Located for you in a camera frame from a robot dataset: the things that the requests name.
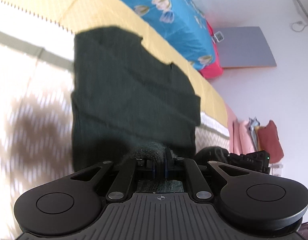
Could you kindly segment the dark green knit sweater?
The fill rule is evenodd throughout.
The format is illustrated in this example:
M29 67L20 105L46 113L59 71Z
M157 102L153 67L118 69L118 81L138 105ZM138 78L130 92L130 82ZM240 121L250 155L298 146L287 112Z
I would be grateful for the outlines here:
M201 100L177 65L162 63L140 36L118 27L78 33L74 49L75 171L141 157L163 167L165 150L173 157L195 154Z

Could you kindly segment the hanging pink orange clothes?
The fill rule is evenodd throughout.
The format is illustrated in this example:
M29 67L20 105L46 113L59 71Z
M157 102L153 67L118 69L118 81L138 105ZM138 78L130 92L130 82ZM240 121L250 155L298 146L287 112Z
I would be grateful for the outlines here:
M274 121L270 120L266 126L261 126L255 118L240 121L229 106L226 109L230 152L240 155L265 150L271 164L282 161L284 152Z

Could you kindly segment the red blanket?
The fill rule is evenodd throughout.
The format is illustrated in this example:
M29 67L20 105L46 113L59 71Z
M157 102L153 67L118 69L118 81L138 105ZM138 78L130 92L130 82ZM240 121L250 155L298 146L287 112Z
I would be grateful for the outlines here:
M203 69L199 70L199 72L205 79L209 80L221 76L223 74L223 68L220 65L219 53L216 42L214 41L214 31L208 21L206 23L213 44L214 59L211 63L206 64Z

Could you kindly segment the small white thermometer display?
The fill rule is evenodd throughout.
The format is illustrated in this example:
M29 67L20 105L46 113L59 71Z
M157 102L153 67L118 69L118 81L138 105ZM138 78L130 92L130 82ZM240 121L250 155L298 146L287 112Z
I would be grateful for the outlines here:
M221 31L214 33L213 39L215 42L220 43L224 40L224 35Z

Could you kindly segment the blue floral quilt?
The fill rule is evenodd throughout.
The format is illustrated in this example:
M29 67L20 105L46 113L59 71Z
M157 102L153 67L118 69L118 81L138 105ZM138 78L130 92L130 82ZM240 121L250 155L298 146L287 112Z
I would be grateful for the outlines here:
M192 0L121 0L201 70L214 59L206 18Z

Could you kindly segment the beige yellow zigzag bed sheet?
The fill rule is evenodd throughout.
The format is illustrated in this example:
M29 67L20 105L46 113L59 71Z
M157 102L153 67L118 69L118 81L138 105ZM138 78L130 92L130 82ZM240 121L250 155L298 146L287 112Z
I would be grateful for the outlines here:
M0 239L21 230L13 209L25 191L69 175L74 37L118 26L189 77L201 98L196 148L230 147L226 105L216 90L120 0L0 0Z

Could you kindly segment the grey panel on wall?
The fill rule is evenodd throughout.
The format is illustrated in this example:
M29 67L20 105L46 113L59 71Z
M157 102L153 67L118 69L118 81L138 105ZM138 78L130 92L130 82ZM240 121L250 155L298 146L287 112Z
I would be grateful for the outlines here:
M222 68L276 67L277 63L260 27L215 28L223 40L216 44Z

